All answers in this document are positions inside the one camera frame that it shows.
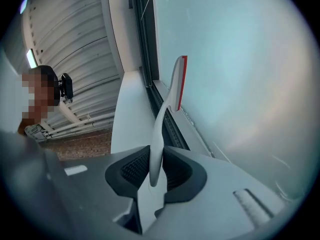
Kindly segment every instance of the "squeegee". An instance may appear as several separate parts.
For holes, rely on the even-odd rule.
[[[163,157],[164,138],[162,136],[162,124],[165,112],[170,107],[171,112],[177,112],[181,107],[184,84],[187,71],[187,56],[180,56],[175,61],[169,93],[162,103],[155,119],[153,134],[150,145],[149,177],[150,185],[155,187],[158,183],[160,167]]]

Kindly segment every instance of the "black camera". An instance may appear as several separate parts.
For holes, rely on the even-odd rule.
[[[72,98],[74,97],[74,92],[72,89],[72,79],[67,73],[63,73],[61,80],[59,81],[59,88],[61,92],[61,97],[65,97],[65,100],[72,103]]]

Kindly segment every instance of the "fluorescent light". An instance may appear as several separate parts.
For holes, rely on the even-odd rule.
[[[24,12],[24,10],[26,9],[27,2],[28,2],[28,0],[23,0],[22,4],[20,6],[20,14],[22,14]]]
[[[32,49],[30,49],[27,53],[26,53],[26,57],[28,59],[28,62],[30,64],[30,67],[33,69],[37,66],[36,60],[35,60],[35,56],[34,56],[34,52],[32,51]]]

